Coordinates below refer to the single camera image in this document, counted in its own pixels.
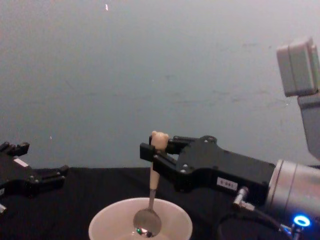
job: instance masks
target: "led light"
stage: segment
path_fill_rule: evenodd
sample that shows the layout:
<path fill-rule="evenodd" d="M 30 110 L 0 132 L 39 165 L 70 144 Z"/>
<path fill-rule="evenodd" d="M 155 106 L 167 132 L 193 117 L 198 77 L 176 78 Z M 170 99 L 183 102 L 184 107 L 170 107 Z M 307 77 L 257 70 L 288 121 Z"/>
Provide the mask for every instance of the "led light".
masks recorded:
<path fill-rule="evenodd" d="M 310 220 L 306 216 L 298 215 L 293 219 L 294 223 L 301 227 L 308 227 L 310 225 Z"/>

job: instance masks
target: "spoon handle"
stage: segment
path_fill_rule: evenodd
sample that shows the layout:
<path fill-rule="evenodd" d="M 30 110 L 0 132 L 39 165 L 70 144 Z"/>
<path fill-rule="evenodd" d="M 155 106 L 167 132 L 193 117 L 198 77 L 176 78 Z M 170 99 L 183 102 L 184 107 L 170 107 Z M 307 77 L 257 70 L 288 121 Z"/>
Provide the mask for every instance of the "spoon handle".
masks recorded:
<path fill-rule="evenodd" d="M 153 209 L 154 208 L 154 201 L 156 197 L 156 189 L 150 189 L 150 197 L 149 197 L 149 206 L 148 209 Z"/>
<path fill-rule="evenodd" d="M 160 174 L 154 170 L 154 163 L 150 167 L 150 189 L 157 189 Z"/>

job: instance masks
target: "gray wall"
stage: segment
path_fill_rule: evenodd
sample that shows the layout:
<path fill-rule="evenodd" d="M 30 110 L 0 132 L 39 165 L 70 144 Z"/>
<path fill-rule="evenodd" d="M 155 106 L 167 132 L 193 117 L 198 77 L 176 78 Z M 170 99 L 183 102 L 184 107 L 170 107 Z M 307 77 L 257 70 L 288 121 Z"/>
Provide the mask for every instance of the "gray wall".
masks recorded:
<path fill-rule="evenodd" d="M 148 166 L 152 130 L 315 164 L 276 48 L 320 45 L 319 13 L 318 0 L 0 0 L 0 139 L 30 142 L 38 168 Z"/>

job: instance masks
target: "cable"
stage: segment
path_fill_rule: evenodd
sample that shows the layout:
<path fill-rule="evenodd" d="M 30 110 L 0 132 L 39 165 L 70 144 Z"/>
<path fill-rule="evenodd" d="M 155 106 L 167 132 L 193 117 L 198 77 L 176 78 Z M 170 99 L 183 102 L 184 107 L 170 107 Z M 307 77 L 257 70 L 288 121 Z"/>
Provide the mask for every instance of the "cable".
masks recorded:
<path fill-rule="evenodd" d="M 284 229 L 283 226 L 279 222 L 277 222 L 273 217 L 269 216 L 268 214 L 265 214 L 264 212 L 254 209 L 254 212 L 260 215 L 262 218 L 268 220 L 270 223 L 272 223 L 275 227 L 280 229 L 280 231 L 287 237 L 287 239 L 292 240 L 292 236 Z"/>
<path fill-rule="evenodd" d="M 260 225 L 263 225 L 269 229 L 272 229 L 274 231 L 280 230 L 281 233 L 286 237 L 287 240 L 293 240 L 292 236 L 281 226 L 280 223 L 278 223 L 275 219 L 270 217 L 269 215 L 259 211 L 259 210 L 254 210 L 254 212 L 259 216 L 259 217 L 254 217 L 254 216 L 245 216 L 245 215 L 240 215 L 235 212 L 230 212 L 227 213 L 225 216 L 223 216 L 220 221 L 219 225 L 217 227 L 217 236 L 219 240 L 226 240 L 226 238 L 223 235 L 222 232 L 222 223 L 226 222 L 229 219 L 237 219 L 237 220 L 243 220 L 243 221 L 249 221 L 249 222 L 255 222 Z"/>

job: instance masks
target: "metal spoon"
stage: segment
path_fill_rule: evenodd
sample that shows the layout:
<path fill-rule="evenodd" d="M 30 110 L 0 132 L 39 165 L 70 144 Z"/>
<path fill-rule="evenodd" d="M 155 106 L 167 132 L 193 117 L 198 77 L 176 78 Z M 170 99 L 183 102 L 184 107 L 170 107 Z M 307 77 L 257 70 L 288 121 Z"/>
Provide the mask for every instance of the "metal spoon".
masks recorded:
<path fill-rule="evenodd" d="M 133 219 L 133 226 L 138 234 L 145 238 L 152 238 L 161 230 L 161 219 L 153 210 L 156 189 L 150 189 L 149 206 L 138 211 Z"/>
<path fill-rule="evenodd" d="M 164 151 L 168 145 L 169 135 L 163 132 L 152 132 L 151 145 L 157 151 Z M 154 171 L 154 163 L 150 168 L 150 198 L 148 208 L 138 211 L 133 219 L 133 226 L 138 234 L 145 238 L 152 238 L 161 230 L 161 219 L 154 211 L 154 200 L 159 182 L 159 173 Z"/>

